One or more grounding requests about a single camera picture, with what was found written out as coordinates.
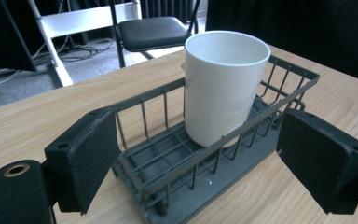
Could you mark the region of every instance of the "chair leg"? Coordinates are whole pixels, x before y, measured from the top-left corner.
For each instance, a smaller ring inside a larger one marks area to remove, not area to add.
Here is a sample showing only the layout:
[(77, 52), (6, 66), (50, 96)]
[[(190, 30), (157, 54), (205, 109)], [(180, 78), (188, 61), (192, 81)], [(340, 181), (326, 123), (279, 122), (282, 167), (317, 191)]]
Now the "chair leg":
[(117, 32), (118, 31), (115, 30), (115, 40), (116, 40), (116, 46), (117, 46), (118, 63), (120, 65), (120, 68), (123, 68), (126, 66), (126, 62), (124, 60), (123, 46), (121, 45), (120, 35)]
[(144, 55), (144, 57), (146, 57), (147, 60), (150, 60), (150, 59), (154, 59), (153, 55), (151, 55), (149, 52), (147, 51), (142, 51), (140, 52), (142, 55)]
[(118, 63), (120, 64), (120, 68), (126, 66), (126, 62), (124, 60), (124, 53), (123, 47), (121, 46), (121, 41), (116, 38), (116, 45), (117, 45), (117, 56), (118, 56)]

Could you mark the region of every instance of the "floor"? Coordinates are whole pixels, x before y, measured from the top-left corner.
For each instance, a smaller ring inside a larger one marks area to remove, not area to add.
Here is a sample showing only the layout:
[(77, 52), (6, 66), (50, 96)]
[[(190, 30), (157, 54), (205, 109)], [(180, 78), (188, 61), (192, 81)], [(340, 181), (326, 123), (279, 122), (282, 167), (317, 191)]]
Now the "floor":
[[(199, 19), (200, 32), (205, 31), (205, 19)], [(87, 49), (92, 51), (77, 51), (62, 56), (62, 62), (71, 79), (77, 83), (119, 69), (116, 43), (112, 39), (95, 40), (88, 43)], [(150, 53), (159, 57), (183, 47), (154, 50)], [(145, 61), (140, 53), (125, 52), (126, 65)], [(37, 67), (37, 72), (20, 71), (0, 74), (0, 106), (32, 97), (37, 94), (61, 88), (54, 69), (49, 63)]]

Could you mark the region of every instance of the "dark curtain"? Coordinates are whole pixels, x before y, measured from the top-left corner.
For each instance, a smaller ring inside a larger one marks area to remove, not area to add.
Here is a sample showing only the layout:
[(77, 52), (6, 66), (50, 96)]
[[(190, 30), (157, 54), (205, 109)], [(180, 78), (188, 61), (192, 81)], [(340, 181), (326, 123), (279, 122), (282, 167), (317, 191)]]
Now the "dark curtain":
[(24, 29), (26, 27), (19, 27), (16, 24), (15, 20), (19, 18), (32, 19), (32, 14), (21, 13), (21, 9), (17, 7), (18, 13), (14, 13), (13, 16), (10, 14), (10, 9), (16, 12), (16, 8), (12, 5), (8, 6), (6, 1), (0, 0), (0, 68), (35, 71), (34, 62), (25, 44), (27, 40), (33, 41), (33, 39), (24, 39), (21, 36), (21, 30), (30, 32), (32, 35), (40, 35), (40, 32), (38, 33), (37, 29), (32, 32)]
[(356, 0), (209, 0), (206, 30), (255, 35), (358, 77)]
[[(24, 40), (28, 50), (34, 54), (44, 43), (34, 13), (27, 0), (4, 0), (7, 10)], [(35, 0), (41, 15), (58, 12), (60, 0)]]
[(141, 0), (144, 18), (174, 16), (181, 22), (191, 19), (193, 0)]

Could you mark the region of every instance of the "black chair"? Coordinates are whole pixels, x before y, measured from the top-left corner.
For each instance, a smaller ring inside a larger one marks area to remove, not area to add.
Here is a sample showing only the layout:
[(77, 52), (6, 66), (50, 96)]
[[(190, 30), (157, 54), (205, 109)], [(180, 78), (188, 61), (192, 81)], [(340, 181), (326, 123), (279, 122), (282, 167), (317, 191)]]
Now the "black chair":
[(188, 27), (175, 17), (153, 17), (117, 23), (117, 13), (112, 7), (117, 55), (120, 67), (125, 67), (123, 49), (140, 52), (147, 59), (153, 56), (147, 53), (152, 49), (166, 49), (183, 46), (186, 40), (198, 32), (197, 10), (200, 0), (196, 0)]

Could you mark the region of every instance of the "white cup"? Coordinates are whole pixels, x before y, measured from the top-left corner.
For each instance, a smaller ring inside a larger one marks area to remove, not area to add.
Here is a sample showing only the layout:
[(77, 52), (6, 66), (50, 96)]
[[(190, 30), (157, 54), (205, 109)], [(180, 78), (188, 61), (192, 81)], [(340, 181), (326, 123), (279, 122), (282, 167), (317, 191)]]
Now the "white cup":
[(186, 131), (207, 147), (247, 120), (270, 49), (256, 37), (230, 31), (192, 35), (185, 49)]

